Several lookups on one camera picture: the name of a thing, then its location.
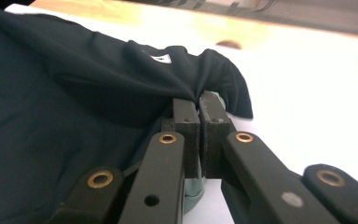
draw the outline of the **white surface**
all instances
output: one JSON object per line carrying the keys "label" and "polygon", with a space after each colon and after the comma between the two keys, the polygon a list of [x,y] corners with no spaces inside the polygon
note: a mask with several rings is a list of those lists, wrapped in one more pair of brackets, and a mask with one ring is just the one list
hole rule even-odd
{"label": "white surface", "polygon": [[[13,5],[7,11],[30,13],[39,9]],[[238,51],[201,43],[196,36],[158,39],[130,27],[55,14],[91,30],[156,48],[183,45],[193,54],[205,48],[218,50],[240,68],[250,90],[255,119],[233,118],[239,131],[257,134],[298,174],[309,165],[326,163],[358,180],[358,74],[349,66],[351,50],[356,49]],[[185,215],[184,223],[232,223],[219,181],[207,182],[204,198]]]}

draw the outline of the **gray fabric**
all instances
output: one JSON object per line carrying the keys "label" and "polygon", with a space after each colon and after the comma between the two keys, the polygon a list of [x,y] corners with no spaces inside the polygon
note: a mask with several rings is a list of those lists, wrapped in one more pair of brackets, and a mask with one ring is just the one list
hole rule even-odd
{"label": "gray fabric", "polygon": [[201,177],[201,166],[199,162],[199,178],[185,179],[185,202],[184,213],[186,214],[196,206],[204,193],[206,179]]}

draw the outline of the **black fabric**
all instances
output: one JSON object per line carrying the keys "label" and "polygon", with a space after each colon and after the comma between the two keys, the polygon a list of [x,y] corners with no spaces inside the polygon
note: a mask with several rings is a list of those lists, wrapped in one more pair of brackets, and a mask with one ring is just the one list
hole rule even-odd
{"label": "black fabric", "polygon": [[34,0],[0,0],[0,8],[4,9],[11,4],[30,5]]}
{"label": "black fabric", "polygon": [[[172,63],[151,56],[169,55]],[[0,11],[0,223],[41,223],[89,169],[141,160],[173,97],[217,91],[252,118],[244,79],[206,49],[154,49],[50,16]]]}

